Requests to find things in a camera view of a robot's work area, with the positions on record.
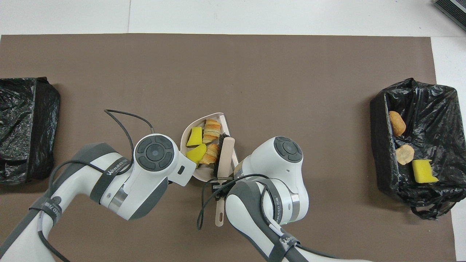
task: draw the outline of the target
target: trash bag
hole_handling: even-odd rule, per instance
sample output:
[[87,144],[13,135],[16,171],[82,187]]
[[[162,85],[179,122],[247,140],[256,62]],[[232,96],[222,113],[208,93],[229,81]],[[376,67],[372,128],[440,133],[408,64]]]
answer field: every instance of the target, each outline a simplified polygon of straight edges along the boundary
[[59,104],[46,77],[0,79],[1,184],[50,175]]
[[[406,123],[399,137],[392,134],[389,111],[398,112]],[[466,144],[454,88],[409,78],[383,89],[370,102],[370,132],[380,191],[428,220],[446,214],[465,198]],[[395,150],[404,144],[413,147],[414,159],[432,160],[438,182],[419,184],[412,164],[397,162]]]

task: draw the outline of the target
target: beige handle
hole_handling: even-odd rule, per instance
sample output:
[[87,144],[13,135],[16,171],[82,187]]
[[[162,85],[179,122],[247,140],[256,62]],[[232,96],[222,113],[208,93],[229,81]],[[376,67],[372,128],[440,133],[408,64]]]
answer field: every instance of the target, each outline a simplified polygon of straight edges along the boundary
[[[219,159],[219,171],[217,173],[217,178],[226,178],[230,174],[231,161],[234,150],[234,138],[224,138],[222,149]],[[222,184],[226,180],[219,180],[219,183]],[[217,208],[215,209],[215,225],[218,227],[223,226],[223,220],[225,218],[225,199],[220,199],[217,201]]]

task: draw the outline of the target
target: brown table mat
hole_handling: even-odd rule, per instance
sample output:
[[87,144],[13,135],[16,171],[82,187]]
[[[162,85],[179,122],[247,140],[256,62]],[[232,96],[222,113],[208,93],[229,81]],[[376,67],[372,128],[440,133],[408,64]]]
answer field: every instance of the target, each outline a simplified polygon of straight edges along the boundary
[[[189,123],[220,111],[240,159],[276,135],[301,146],[310,208],[284,228],[303,245],[348,259],[455,260],[450,215],[422,221],[380,193],[370,149],[370,99],[408,77],[436,82],[429,38],[3,35],[0,77],[37,76],[62,96],[57,163],[94,142],[130,156],[105,108],[139,114],[175,141]],[[135,142],[149,132],[120,118]],[[196,230],[201,186],[195,178],[170,185],[131,222],[79,196],[50,242],[72,261],[262,261],[229,223],[214,225],[214,203]],[[45,181],[0,187],[0,241],[45,189]]]

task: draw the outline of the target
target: white tile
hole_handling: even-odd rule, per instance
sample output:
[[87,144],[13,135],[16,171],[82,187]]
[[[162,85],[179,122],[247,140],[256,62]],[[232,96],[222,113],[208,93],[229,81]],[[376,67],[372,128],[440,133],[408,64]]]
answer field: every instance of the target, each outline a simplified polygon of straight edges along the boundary
[[127,33],[130,0],[0,0],[0,34]]
[[132,0],[129,32],[466,36],[431,0]]
[[[432,53],[437,83],[456,88],[463,126],[466,126],[466,37],[433,37]],[[466,261],[466,200],[451,210],[456,260]]]

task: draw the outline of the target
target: white robotic arm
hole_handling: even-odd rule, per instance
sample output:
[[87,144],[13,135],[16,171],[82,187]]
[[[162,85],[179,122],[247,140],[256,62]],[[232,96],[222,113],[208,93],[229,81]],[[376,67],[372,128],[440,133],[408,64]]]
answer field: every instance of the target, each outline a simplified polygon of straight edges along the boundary
[[254,150],[234,171],[235,179],[252,174],[269,177],[250,176],[236,182],[226,198],[225,210],[230,223],[270,262],[336,260],[302,247],[280,226],[302,219],[308,211],[302,158],[296,142],[274,137]]
[[133,158],[133,165],[119,174],[127,168],[129,160],[105,143],[84,146],[73,160],[91,163],[104,172],[83,164],[70,164],[54,183],[56,190],[52,195],[46,193],[39,198],[2,244],[0,261],[54,261],[38,231],[46,238],[77,194],[90,196],[126,220],[138,219],[157,204],[169,181],[185,186],[196,168],[179,152],[173,140],[162,134],[142,138]]

